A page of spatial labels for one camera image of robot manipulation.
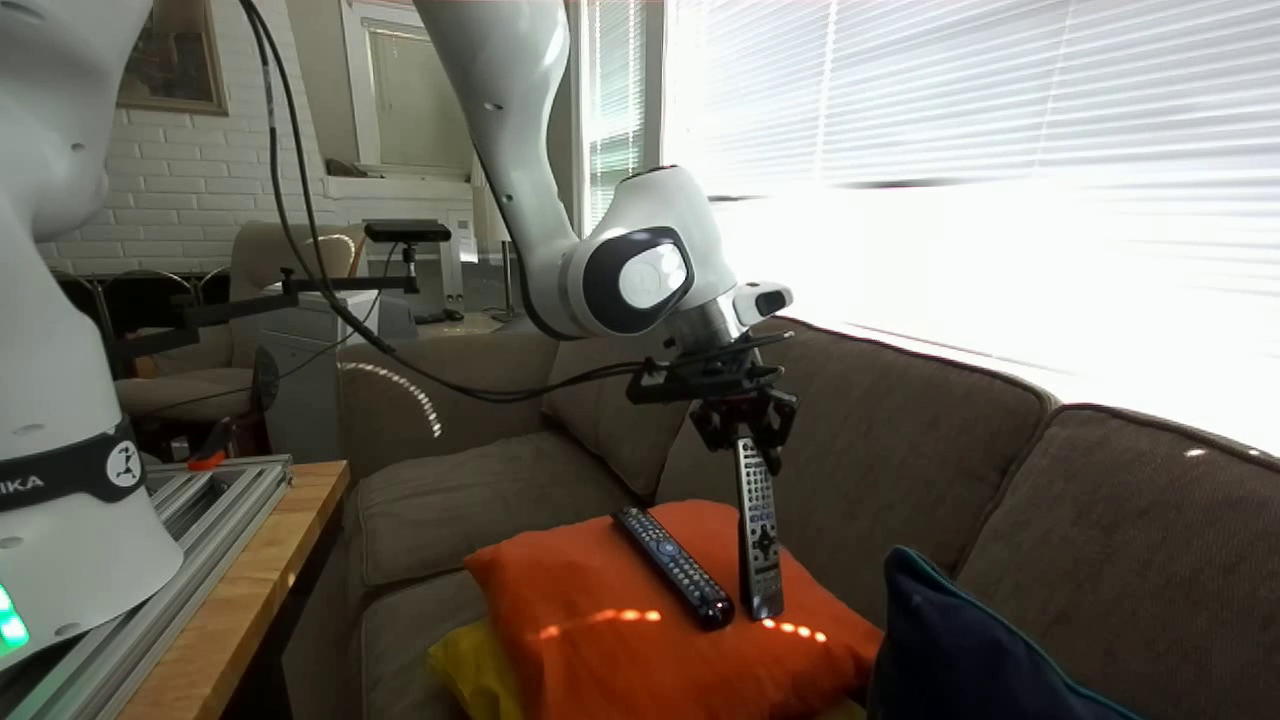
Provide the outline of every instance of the couch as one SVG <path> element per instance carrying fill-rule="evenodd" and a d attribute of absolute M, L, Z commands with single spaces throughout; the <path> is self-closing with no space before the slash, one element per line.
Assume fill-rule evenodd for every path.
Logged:
<path fill-rule="evenodd" d="M 1276 461 L 800 322 L 761 332 L 786 336 L 769 357 L 800 397 L 781 541 L 844 606 L 882 625 L 880 564 L 912 544 L 1144 715 L 1276 715 Z M 650 346 L 498 332 L 402 357 L 459 383 L 530 389 Z M 342 364 L 382 361 L 346 348 Z M 377 371 L 340 381 L 354 487 L 282 654 L 297 715 L 457 715 L 425 654 L 483 615 L 459 568 L 478 544 L 634 500 L 733 500 L 733 457 L 704 454 L 678 404 L 626 404 L 622 381 L 525 404 L 414 383 L 429 404 Z"/>

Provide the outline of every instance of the orange pillow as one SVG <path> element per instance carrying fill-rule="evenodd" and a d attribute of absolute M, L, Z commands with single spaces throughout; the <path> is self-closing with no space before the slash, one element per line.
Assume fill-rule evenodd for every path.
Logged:
<path fill-rule="evenodd" d="M 737 598 L 737 509 L 650 513 Z M 872 677 L 880 627 L 783 552 L 783 615 L 699 633 L 609 518 L 468 556 L 527 715 L 821 715 Z"/>

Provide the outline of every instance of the remote control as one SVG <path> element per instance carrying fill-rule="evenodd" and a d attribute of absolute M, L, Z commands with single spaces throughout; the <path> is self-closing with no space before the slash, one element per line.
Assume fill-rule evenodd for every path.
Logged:
<path fill-rule="evenodd" d="M 740 584 L 751 619 L 783 613 L 783 564 L 773 513 L 773 475 L 751 433 L 737 438 L 737 487 L 740 487 Z"/>
<path fill-rule="evenodd" d="M 710 633 L 733 619 L 723 589 L 644 509 L 618 509 L 612 525 L 641 547 L 699 627 Z"/>

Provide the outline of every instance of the chair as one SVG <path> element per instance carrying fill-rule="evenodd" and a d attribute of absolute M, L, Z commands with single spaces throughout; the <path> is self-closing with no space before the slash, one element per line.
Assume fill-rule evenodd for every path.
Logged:
<path fill-rule="evenodd" d="M 314 247 L 328 275 L 364 275 L 364 236 L 322 229 L 308 239 L 308 229 L 291 229 L 303 267 L 314 274 Z M 299 274 L 281 226 L 244 226 L 233 247 L 229 299 L 254 299 L 281 294 L 281 274 Z M 123 418 L 136 425 L 141 445 L 177 461 L 166 450 L 177 438 L 206 438 L 229 425 L 241 454 L 269 454 L 263 438 L 263 371 L 254 371 L 254 322 L 241 316 L 216 327 L 200 327 L 188 348 L 136 357 L 136 376 L 116 381 Z"/>

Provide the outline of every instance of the green light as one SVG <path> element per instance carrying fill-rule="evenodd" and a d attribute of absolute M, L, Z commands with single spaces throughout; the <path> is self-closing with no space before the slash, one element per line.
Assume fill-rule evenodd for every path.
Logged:
<path fill-rule="evenodd" d="M 11 658 L 30 643 L 22 615 L 11 607 L 8 589 L 0 584 L 0 658 Z"/>

